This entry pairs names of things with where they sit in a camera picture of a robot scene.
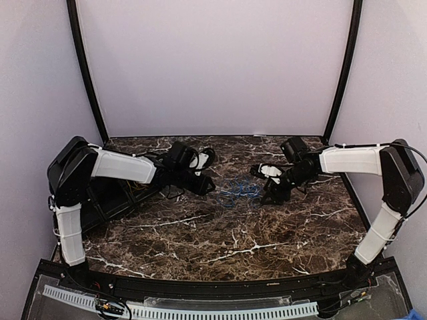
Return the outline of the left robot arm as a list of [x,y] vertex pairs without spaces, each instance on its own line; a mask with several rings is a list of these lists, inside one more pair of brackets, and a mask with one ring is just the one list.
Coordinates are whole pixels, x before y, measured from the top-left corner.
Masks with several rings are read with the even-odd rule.
[[80,291],[94,285],[94,276],[82,265],[87,263],[81,224],[83,204],[89,188],[100,179],[134,182],[147,199],[166,187],[176,187],[195,195],[207,195],[216,186],[203,171],[216,157],[212,148],[196,151],[179,141],[162,154],[129,154],[104,149],[74,136],[47,169],[49,208],[54,213],[57,237],[67,278]]

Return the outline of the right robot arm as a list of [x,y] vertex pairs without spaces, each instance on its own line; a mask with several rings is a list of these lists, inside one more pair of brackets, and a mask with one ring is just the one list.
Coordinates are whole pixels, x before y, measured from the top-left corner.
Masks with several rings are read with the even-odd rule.
[[426,159],[404,139],[388,143],[326,146],[311,150],[300,137],[281,144],[287,165],[253,165],[250,173],[266,180],[262,205],[281,205],[293,189],[321,174],[355,173],[382,179],[382,204],[370,228],[346,261],[340,283],[355,289],[372,272],[374,262],[393,242],[404,222],[421,208],[416,203],[425,186],[417,158]]

